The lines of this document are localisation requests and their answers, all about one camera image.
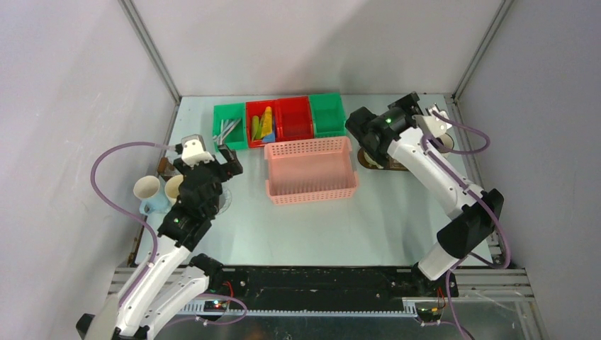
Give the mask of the cream mug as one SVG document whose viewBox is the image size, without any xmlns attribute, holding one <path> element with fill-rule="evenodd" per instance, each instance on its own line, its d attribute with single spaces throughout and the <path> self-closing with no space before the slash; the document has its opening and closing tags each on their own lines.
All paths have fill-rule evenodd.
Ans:
<svg viewBox="0 0 601 340">
<path fill-rule="evenodd" d="M 171 177 L 164 186 L 165 196 L 169 200 L 170 205 L 174 205 L 177 202 L 177 198 L 179 197 L 179 187 L 184 181 L 184 176 L 178 174 L 176 176 Z"/>
</svg>

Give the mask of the white toothbrush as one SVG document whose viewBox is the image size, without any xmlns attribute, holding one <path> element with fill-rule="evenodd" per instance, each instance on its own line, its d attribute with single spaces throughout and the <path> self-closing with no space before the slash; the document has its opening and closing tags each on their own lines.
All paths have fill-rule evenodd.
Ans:
<svg viewBox="0 0 601 340">
<path fill-rule="evenodd" d="M 224 144 L 225 139 L 242 122 L 241 118 L 222 120 L 218 126 L 218 131 L 213 133 L 213 141 L 216 146 Z"/>
</svg>

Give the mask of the brown wooden toothbrush holder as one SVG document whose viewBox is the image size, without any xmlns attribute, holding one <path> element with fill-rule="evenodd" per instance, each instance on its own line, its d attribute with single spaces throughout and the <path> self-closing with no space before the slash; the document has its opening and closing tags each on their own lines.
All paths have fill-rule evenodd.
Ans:
<svg viewBox="0 0 601 340">
<path fill-rule="evenodd" d="M 179 174 L 178 170 L 167 157 L 162 157 L 157 166 L 157 174 L 165 182 Z"/>
</svg>

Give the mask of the white mug blue handle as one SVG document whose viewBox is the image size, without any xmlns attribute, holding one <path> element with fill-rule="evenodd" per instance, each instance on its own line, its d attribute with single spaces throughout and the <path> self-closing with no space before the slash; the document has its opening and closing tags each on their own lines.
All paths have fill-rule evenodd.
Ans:
<svg viewBox="0 0 601 340">
<path fill-rule="evenodd" d="M 163 182 L 156 176 L 144 176 L 133 187 L 134 196 L 140 200 L 139 212 L 145 216 L 167 213 L 170 201 L 164 192 Z"/>
</svg>

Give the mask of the white mug dark rim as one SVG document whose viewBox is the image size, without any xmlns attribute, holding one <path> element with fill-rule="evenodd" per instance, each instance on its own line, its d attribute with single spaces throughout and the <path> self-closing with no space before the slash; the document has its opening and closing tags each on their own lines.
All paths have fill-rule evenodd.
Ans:
<svg viewBox="0 0 601 340">
<path fill-rule="evenodd" d="M 437 137 L 432 144 L 441 154 L 448 154 L 449 150 L 453 150 L 455 146 L 454 139 L 449 134 Z"/>
</svg>

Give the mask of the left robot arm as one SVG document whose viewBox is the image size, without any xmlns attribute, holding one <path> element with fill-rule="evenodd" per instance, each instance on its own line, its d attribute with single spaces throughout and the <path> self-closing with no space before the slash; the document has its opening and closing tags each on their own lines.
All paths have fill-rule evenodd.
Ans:
<svg viewBox="0 0 601 340">
<path fill-rule="evenodd" d="M 168 290 L 162 288 L 188 258 L 220 211 L 223 183 L 243 172 L 237 155 L 218 146 L 221 164 L 200 140 L 174 145 L 175 167 L 183 176 L 179 194 L 157 231 L 149 231 L 152 250 L 121 290 L 107 298 L 98 314 L 83 314 L 76 324 L 81 339 L 153 339 L 189 301 L 215 295 L 224 286 L 221 263 L 200 254 L 192 258 Z"/>
</svg>

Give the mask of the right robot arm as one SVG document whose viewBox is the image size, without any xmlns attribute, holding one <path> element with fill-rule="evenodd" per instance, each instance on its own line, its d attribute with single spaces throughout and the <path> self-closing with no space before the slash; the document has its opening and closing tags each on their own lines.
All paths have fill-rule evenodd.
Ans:
<svg viewBox="0 0 601 340">
<path fill-rule="evenodd" d="M 345 127 L 379 166 L 390 159 L 401 163 L 434 195 L 450 219 L 415 265 L 413 289 L 430 296 L 439 289 L 441 276 L 499 228 L 504 198 L 498 190 L 486 191 L 464 178 L 442 156 L 454 150 L 442 145 L 439 137 L 457 123 L 436 103 L 422 110 L 419 101 L 412 92 L 389 104 L 380 115 L 360 107 L 349 115 Z"/>
</svg>

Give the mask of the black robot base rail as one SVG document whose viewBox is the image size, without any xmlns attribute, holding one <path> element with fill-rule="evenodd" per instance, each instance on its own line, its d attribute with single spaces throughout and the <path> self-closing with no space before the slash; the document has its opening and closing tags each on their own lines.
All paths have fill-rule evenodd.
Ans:
<svg viewBox="0 0 601 340">
<path fill-rule="evenodd" d="M 401 312 L 409 298 L 459 295 L 455 277 L 429 281 L 406 266 L 225 266 L 208 292 L 237 298 L 251 312 Z"/>
</svg>

